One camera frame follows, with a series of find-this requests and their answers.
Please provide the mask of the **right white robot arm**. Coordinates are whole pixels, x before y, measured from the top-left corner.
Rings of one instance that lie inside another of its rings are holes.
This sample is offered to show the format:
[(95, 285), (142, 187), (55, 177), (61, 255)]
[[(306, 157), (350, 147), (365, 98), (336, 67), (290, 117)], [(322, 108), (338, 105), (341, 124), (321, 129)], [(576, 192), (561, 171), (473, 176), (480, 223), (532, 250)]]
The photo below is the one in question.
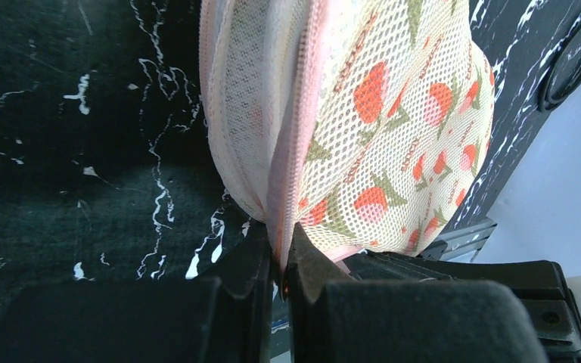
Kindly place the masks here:
[(557, 262), (503, 264), (447, 262), (391, 253), (362, 253), (344, 265), (358, 280), (495, 281), (523, 303), (550, 362), (581, 362), (581, 276), (567, 277)]

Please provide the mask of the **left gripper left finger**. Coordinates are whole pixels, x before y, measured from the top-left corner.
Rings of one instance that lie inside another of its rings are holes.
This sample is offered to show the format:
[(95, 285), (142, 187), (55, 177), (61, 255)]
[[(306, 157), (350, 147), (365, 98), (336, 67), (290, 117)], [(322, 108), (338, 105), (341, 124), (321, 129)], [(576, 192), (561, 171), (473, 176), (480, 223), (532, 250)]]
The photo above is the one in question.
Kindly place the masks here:
[(0, 362), (268, 362), (270, 263), (257, 223), (191, 280), (28, 287), (0, 322)]

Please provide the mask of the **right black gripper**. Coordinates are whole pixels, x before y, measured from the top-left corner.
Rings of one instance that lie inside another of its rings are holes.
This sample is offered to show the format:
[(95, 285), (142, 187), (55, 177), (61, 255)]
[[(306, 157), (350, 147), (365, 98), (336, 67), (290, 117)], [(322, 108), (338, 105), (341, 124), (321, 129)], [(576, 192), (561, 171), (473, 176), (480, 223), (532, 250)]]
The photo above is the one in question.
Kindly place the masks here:
[(503, 284), (525, 306), (549, 361), (581, 362), (581, 314), (556, 262), (475, 264), (369, 252), (348, 257), (343, 264), (357, 280), (428, 278)]

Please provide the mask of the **strawberry print mesh laundry bag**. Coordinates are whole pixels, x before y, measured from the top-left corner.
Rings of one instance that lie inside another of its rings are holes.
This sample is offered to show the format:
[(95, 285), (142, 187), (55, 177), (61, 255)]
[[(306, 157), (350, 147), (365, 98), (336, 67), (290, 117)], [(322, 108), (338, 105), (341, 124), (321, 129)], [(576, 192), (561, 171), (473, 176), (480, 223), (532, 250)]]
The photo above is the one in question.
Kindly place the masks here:
[(495, 105), (469, 13), (467, 1), (202, 2), (210, 152), (279, 271), (297, 226), (334, 262), (415, 256), (447, 226)]

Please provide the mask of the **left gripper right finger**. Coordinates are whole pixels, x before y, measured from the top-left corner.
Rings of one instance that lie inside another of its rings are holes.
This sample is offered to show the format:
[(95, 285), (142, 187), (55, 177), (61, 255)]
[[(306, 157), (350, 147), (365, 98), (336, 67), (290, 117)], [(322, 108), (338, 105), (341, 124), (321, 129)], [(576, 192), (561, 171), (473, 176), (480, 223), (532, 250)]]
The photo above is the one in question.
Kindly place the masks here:
[(545, 362), (521, 301), (494, 281), (358, 281), (309, 241), (287, 244), (294, 362)]

